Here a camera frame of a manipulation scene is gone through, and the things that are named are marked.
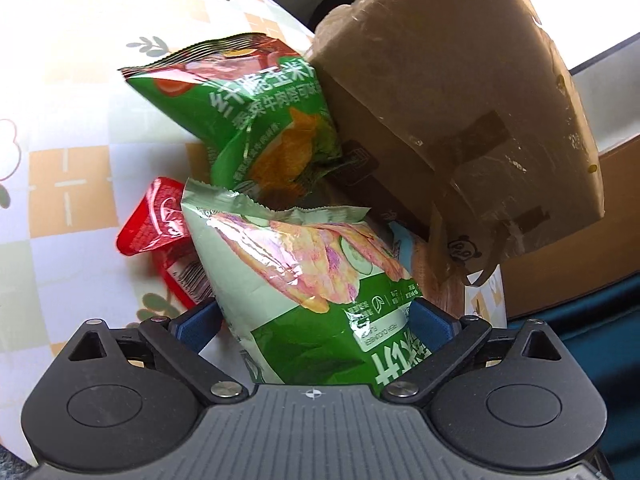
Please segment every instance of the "triangular cutout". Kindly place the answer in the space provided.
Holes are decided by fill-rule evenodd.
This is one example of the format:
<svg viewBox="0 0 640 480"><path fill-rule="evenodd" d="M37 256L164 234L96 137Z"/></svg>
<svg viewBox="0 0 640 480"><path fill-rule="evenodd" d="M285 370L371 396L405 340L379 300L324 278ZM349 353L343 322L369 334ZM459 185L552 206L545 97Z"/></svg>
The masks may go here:
<svg viewBox="0 0 640 480"><path fill-rule="evenodd" d="M69 356L70 361L86 361L106 357L97 332L87 332Z"/></svg>
<svg viewBox="0 0 640 480"><path fill-rule="evenodd" d="M554 344L549 341L542 330L534 330L529 334L527 344L522 351L524 357L532 359L544 359L546 361L559 361L560 354Z"/></svg>

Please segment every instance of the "potato chip bag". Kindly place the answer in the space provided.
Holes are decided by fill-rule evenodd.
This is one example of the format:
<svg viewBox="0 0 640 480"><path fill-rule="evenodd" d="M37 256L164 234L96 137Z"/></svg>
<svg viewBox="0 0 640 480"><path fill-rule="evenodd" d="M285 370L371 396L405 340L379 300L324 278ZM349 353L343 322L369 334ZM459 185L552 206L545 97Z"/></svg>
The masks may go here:
<svg viewBox="0 0 640 480"><path fill-rule="evenodd" d="M341 163L315 71L280 40L239 34L120 71L204 142L217 186L283 209Z"/></svg>
<svg viewBox="0 0 640 480"><path fill-rule="evenodd" d="M380 390L429 350L408 329L420 289L362 221L368 209L272 211L189 180L182 212L255 382Z"/></svg>

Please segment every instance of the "cucumber slice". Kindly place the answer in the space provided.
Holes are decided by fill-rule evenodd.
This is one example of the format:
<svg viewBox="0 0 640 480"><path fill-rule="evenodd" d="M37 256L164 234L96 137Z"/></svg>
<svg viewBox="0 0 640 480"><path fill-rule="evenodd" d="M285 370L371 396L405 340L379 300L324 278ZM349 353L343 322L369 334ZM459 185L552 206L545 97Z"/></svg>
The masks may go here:
<svg viewBox="0 0 640 480"><path fill-rule="evenodd" d="M344 257L360 274L371 274L373 272L373 264L365 259L347 240L340 237L340 247L344 253Z"/></svg>
<svg viewBox="0 0 640 480"><path fill-rule="evenodd" d="M269 220L267 220L266 218L258 218L257 216L246 216L246 215L241 215L242 218L244 218L247 222L249 222L249 224L253 224L253 225L257 225L258 227L269 227Z"/></svg>

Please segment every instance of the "wooden panel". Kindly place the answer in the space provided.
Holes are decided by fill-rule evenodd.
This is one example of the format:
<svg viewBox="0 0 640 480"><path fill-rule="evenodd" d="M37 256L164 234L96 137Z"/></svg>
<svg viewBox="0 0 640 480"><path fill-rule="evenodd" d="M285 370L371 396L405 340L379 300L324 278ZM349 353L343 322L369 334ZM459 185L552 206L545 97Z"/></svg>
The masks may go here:
<svg viewBox="0 0 640 480"><path fill-rule="evenodd" d="M640 270L640 135L600 157L605 216L501 265L508 317L586 294Z"/></svg>

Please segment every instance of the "table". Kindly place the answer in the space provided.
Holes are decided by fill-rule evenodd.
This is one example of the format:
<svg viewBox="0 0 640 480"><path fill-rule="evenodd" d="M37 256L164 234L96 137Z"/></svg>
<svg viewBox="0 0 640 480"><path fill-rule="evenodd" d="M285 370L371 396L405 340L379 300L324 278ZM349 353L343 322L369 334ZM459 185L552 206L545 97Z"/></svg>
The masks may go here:
<svg viewBox="0 0 640 480"><path fill-rule="evenodd" d="M123 327L148 316L145 305L182 311L148 255L121 256L114 240L154 177L203 179L206 154L117 69L251 30L304 52L311 33L271 0L0 0L0 9L0 442L34 463L20 410L78 326L100 317ZM207 358L248 381L235 341L221 336Z"/></svg>

